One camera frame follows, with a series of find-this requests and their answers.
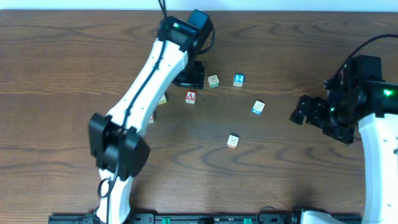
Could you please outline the red edged picture block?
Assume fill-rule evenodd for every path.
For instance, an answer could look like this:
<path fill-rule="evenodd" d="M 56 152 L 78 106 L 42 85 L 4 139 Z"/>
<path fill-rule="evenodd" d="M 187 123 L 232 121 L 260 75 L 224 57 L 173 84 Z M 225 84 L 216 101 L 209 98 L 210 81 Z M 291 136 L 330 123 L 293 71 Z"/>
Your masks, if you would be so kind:
<path fill-rule="evenodd" d="M 237 136 L 229 135 L 226 145 L 235 149 L 238 145 L 239 138 Z"/>

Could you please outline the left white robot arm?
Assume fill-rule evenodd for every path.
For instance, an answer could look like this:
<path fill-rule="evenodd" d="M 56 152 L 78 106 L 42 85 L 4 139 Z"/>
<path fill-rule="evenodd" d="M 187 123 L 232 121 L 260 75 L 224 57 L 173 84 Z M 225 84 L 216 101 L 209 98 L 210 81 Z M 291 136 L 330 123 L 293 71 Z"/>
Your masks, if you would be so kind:
<path fill-rule="evenodd" d="M 126 94 L 106 115 L 91 117 L 90 152 L 101 176 L 96 211 L 101 223 L 127 221 L 132 180 L 150 153 L 144 140 L 150 117 L 175 78 L 205 53 L 203 45 L 213 29 L 211 19 L 198 11 L 187 21 L 173 16 L 162 20 L 147 62 Z"/>

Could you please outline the blue edged picture block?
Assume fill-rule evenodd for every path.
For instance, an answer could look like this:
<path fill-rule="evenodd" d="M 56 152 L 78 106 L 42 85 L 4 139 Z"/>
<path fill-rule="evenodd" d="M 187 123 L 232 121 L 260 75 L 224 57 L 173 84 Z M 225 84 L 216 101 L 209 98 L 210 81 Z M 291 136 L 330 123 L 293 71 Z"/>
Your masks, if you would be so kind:
<path fill-rule="evenodd" d="M 261 114 L 265 107 L 265 103 L 256 100 L 254 106 L 252 107 L 252 112 L 256 114 Z"/>

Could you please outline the blue number 2 block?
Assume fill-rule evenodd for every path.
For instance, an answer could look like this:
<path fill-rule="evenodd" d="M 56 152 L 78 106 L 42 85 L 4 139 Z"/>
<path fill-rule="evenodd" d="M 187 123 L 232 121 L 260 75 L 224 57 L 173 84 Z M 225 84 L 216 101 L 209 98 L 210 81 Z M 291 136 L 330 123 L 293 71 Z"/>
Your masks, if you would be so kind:
<path fill-rule="evenodd" d="M 239 73 L 235 74 L 233 85 L 242 87 L 243 83 L 244 83 L 244 79 L 245 79 L 245 76 L 243 74 L 239 74 Z"/>

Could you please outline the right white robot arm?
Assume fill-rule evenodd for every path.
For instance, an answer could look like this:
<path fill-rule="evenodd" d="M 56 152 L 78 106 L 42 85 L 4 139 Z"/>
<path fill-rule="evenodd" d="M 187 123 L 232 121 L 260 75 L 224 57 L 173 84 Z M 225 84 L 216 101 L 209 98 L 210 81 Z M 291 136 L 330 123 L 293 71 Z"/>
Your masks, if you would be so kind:
<path fill-rule="evenodd" d="M 364 149 L 363 223 L 397 223 L 397 85 L 358 80 L 329 87 L 327 99 L 300 97 L 290 120 L 320 128 L 351 144 L 359 131 Z"/>

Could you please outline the yellow airplane picture block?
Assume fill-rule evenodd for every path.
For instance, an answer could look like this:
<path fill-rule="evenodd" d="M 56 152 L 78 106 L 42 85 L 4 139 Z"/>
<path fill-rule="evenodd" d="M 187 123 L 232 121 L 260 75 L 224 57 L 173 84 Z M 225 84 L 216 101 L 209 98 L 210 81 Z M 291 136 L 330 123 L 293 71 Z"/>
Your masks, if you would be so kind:
<path fill-rule="evenodd" d="M 159 105 L 165 104 L 166 102 L 168 102 L 168 96 L 166 93 L 164 93 L 161 99 L 159 100 Z"/>

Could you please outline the green picture wooden block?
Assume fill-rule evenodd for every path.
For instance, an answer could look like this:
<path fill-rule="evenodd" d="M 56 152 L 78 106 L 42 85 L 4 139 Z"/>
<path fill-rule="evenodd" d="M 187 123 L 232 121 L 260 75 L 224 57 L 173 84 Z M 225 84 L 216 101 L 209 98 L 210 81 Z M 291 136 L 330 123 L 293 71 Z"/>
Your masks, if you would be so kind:
<path fill-rule="evenodd" d="M 217 74 L 209 76 L 208 83 L 211 88 L 217 87 L 220 84 L 220 80 L 219 80 Z"/>

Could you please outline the red letter A block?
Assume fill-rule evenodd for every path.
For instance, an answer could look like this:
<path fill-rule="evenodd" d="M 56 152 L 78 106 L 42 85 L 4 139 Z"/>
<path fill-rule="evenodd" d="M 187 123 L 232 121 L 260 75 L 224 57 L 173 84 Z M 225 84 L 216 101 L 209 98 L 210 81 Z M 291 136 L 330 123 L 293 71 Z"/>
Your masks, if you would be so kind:
<path fill-rule="evenodd" d="M 196 102 L 197 93 L 195 91 L 187 91 L 185 95 L 186 103 L 195 104 Z"/>

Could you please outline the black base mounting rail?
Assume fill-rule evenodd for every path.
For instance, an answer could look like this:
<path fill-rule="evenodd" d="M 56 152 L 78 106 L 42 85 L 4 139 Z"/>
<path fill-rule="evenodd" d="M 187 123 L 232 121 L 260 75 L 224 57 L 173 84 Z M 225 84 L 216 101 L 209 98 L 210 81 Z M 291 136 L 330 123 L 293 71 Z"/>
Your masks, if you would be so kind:
<path fill-rule="evenodd" d="M 87 215 L 51 215 L 48 224 L 95 224 L 102 223 L 93 214 Z M 151 213 L 136 213 L 124 223 L 132 224 L 244 224 L 244 223 L 265 223 L 284 224 L 289 223 L 281 215 L 276 213 L 261 214 L 259 218 L 250 215 L 154 215 Z"/>

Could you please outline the red letter I block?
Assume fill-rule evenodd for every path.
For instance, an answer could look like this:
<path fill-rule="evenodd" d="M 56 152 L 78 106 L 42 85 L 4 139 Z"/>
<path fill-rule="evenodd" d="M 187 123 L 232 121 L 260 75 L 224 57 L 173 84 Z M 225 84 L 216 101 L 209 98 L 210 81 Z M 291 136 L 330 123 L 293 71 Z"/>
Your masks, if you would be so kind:
<path fill-rule="evenodd" d="M 155 121 L 155 113 L 152 113 L 149 119 L 149 123 L 154 123 Z"/>

